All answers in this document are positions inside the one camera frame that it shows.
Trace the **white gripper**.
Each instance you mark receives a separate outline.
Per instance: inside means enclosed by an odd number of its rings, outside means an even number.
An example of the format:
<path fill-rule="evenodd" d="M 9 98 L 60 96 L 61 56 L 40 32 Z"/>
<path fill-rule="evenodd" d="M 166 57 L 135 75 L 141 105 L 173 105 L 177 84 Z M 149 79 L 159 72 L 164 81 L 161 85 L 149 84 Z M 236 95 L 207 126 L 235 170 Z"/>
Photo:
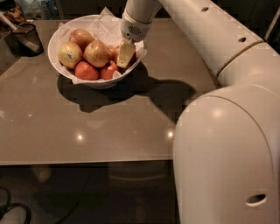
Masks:
<path fill-rule="evenodd" d="M 151 16 L 146 13 L 133 14 L 125 10 L 121 20 L 122 36 L 133 42 L 144 40 L 151 28 Z M 119 54 L 116 64 L 120 68 L 129 68 L 136 59 L 136 47 L 128 42 L 122 42 L 119 46 Z"/>

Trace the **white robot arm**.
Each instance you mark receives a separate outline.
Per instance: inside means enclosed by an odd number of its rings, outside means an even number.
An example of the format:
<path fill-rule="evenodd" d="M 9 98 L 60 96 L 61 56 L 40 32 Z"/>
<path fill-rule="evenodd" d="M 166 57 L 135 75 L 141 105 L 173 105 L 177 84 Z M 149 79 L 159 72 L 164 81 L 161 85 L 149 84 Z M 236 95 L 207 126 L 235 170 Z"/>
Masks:
<path fill-rule="evenodd" d="M 221 87 L 178 119 L 181 224 L 279 224 L 280 55 L 212 0 L 128 0 L 121 32 L 143 40 L 164 8 Z"/>

